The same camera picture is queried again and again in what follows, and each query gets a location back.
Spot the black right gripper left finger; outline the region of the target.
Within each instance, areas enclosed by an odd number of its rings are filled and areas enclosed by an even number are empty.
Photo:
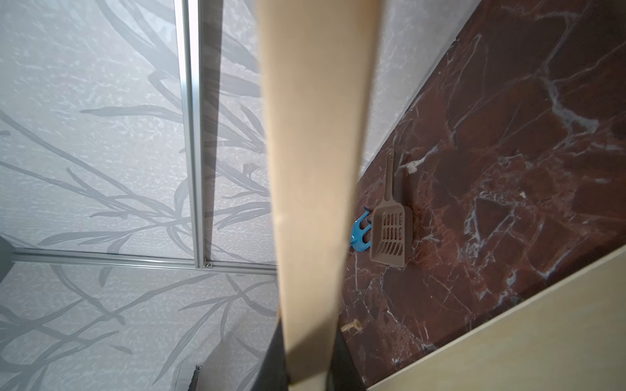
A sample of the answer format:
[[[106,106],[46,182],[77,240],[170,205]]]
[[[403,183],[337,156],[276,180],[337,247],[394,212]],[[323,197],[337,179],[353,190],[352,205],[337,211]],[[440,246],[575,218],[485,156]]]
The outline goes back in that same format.
[[[282,322],[278,322],[251,391],[288,391]]]

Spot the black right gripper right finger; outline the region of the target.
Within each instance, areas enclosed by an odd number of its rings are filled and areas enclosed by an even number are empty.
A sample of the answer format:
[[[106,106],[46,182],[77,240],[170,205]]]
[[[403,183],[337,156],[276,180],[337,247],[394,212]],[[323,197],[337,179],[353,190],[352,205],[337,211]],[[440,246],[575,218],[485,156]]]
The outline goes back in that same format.
[[[329,368],[329,389],[334,391],[365,391],[367,388],[353,362],[350,350],[338,328]]]

